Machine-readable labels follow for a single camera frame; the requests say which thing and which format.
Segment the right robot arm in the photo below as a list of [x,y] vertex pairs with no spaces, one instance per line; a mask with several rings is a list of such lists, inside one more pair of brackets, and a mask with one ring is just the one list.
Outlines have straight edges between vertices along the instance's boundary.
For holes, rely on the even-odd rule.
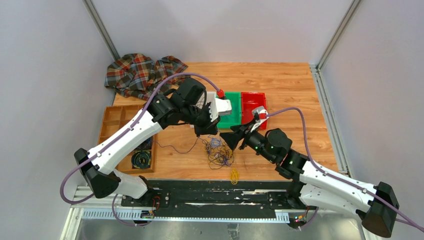
[[305,205],[338,212],[359,220],[377,236],[392,236],[400,206],[388,183],[362,182],[314,162],[292,149],[292,140],[279,128],[261,134],[251,124],[236,125],[220,137],[231,150],[250,147],[274,164],[279,175],[291,180],[285,195],[291,208]]

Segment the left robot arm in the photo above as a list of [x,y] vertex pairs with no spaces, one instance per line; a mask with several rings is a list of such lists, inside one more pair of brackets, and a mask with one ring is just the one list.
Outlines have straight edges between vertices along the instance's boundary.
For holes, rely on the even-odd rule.
[[226,100],[219,106],[220,98],[197,106],[201,97],[207,96],[206,87],[193,78],[186,79],[177,89],[155,92],[141,110],[121,129],[99,145],[78,149],[74,158],[92,195],[98,199],[111,194],[134,198],[140,206],[149,206],[153,193],[147,180],[117,170],[117,165],[136,147],[169,126],[189,124],[196,136],[215,135],[220,114],[230,104]]

